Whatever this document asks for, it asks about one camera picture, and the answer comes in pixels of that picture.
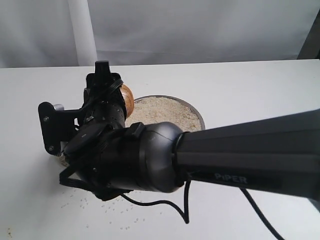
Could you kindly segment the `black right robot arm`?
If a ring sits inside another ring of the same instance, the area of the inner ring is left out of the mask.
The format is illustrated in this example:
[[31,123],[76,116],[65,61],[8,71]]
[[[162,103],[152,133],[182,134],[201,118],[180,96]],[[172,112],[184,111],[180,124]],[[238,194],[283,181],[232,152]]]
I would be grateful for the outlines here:
[[63,186],[107,201],[134,190],[171,193],[190,181],[320,198],[320,112],[183,132],[170,122],[112,126],[123,81],[107,61],[87,76],[87,120],[64,148]]

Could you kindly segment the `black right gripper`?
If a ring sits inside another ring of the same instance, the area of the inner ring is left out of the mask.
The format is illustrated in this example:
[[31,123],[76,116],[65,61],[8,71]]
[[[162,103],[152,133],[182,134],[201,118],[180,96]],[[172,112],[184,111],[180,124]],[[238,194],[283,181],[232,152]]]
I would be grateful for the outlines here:
[[120,90],[123,80],[120,74],[111,72],[108,61],[97,61],[94,67],[94,72],[86,76],[81,126],[107,122],[114,129],[124,128],[127,110]]

